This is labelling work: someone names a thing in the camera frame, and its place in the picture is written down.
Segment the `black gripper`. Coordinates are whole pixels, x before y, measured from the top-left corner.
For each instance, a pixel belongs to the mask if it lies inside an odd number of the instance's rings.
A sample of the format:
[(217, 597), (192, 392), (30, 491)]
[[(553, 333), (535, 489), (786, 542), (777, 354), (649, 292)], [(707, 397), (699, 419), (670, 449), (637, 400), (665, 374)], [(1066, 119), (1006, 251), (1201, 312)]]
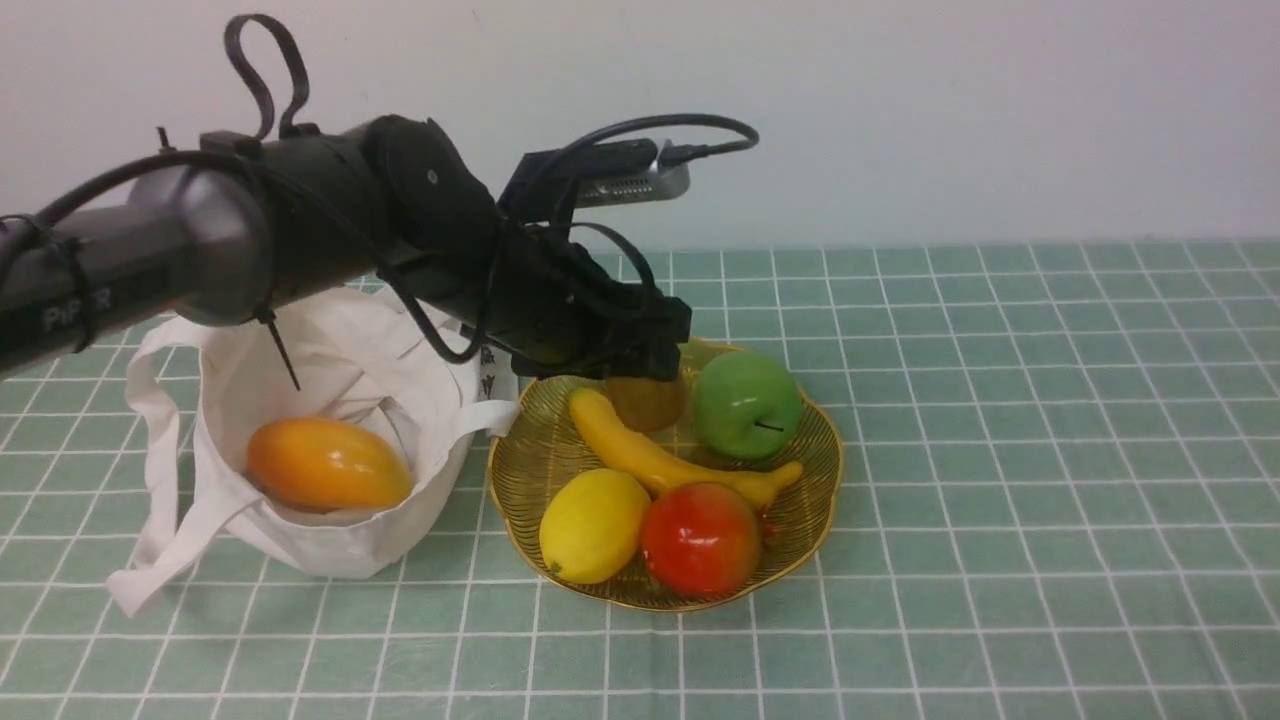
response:
[(399, 269), (417, 300), (460, 322), (466, 340), (500, 348), (516, 374), (675, 380), (691, 310), (664, 295), (631, 245), (640, 281), (613, 279), (556, 229), (511, 229), (489, 245), (429, 252)]

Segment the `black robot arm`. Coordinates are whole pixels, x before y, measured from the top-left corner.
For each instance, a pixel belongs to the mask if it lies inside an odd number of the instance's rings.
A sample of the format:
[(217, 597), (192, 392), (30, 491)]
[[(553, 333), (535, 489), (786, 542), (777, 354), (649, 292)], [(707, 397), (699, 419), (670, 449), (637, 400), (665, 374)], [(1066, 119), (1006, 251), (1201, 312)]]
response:
[(3, 222), (3, 374), (87, 348), (173, 311), (209, 327), (282, 318), (283, 309), (366, 274), (401, 299), (454, 318), (480, 348), (503, 350), (525, 377), (671, 380), (691, 309), (666, 295), (644, 256), (616, 281), (570, 240), (577, 193), (595, 181), (666, 169), (668, 143), (585, 147), (520, 190), (530, 219), (503, 208), (434, 120), (383, 117), (342, 135), (259, 143), (209, 135), (87, 183), (118, 181), (129, 199), (86, 210), (67, 195)]

